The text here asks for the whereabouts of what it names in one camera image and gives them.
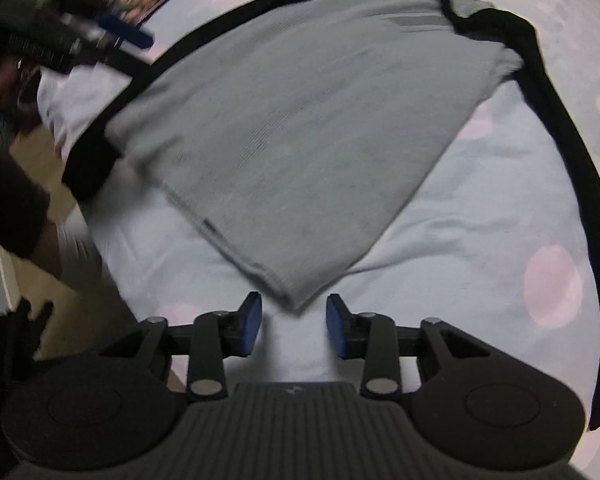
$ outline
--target metal screw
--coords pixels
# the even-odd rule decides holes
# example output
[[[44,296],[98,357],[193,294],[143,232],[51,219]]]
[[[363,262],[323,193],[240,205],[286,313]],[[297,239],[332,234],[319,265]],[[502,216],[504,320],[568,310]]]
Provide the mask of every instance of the metal screw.
[[[198,379],[189,385],[189,390],[201,397],[209,397],[222,391],[222,384],[213,379]]]
[[[380,377],[366,382],[366,389],[376,395],[389,395],[398,391],[398,383],[393,379]]]

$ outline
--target ribbed black plastic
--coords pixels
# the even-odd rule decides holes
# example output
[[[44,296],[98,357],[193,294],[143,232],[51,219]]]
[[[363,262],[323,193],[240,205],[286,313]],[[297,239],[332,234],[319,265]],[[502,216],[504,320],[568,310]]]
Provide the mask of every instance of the ribbed black plastic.
[[[530,472],[479,470],[430,446],[393,402],[349,383],[240,384],[192,404],[163,443],[124,465],[58,472],[23,464],[9,480],[567,480],[566,463]]]

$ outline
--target black sleeve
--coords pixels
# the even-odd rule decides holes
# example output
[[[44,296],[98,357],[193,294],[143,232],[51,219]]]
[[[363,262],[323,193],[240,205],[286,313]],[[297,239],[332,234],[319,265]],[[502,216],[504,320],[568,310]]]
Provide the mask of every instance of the black sleeve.
[[[48,206],[48,193],[0,146],[0,245],[21,258],[31,256]]]

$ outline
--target bed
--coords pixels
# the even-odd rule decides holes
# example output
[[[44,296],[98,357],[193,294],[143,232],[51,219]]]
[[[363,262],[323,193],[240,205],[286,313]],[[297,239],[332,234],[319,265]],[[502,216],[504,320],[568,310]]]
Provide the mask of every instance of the bed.
[[[155,59],[248,1],[169,1],[147,24],[157,41],[143,55]],[[538,30],[548,73],[600,175],[600,0],[487,1]],[[62,158],[127,83],[102,66],[45,73],[38,101]],[[124,160],[81,207],[139,319],[189,323],[236,308],[255,287]],[[513,81],[478,107],[415,198],[336,283],[297,310],[265,295],[254,355],[228,360],[229,382],[356,382],[361,365],[338,361],[328,343],[324,305],[332,292],[353,312],[381,312],[403,326],[440,317],[559,378],[590,413],[600,309],[578,203],[551,137]],[[403,361],[404,386],[414,390],[416,368]],[[185,369],[174,362],[177,374]],[[600,428],[585,432],[573,465],[600,480]]]

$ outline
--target blue object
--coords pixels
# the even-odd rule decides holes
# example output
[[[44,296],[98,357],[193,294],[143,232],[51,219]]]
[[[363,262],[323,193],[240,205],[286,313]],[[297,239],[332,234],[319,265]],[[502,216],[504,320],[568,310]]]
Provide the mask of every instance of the blue object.
[[[112,12],[104,12],[96,19],[98,26],[120,40],[128,41],[138,48],[146,49],[154,44],[154,37],[141,28],[131,25]]]
[[[18,127],[10,117],[0,112],[0,144],[8,149],[18,135]]]
[[[250,307],[246,320],[244,321],[244,333],[242,335],[242,351],[245,355],[251,355],[256,343],[260,324],[262,323],[262,296],[257,295]]]
[[[329,331],[329,339],[335,348],[337,356],[344,358],[347,350],[344,325],[331,296],[327,298],[327,330]]]

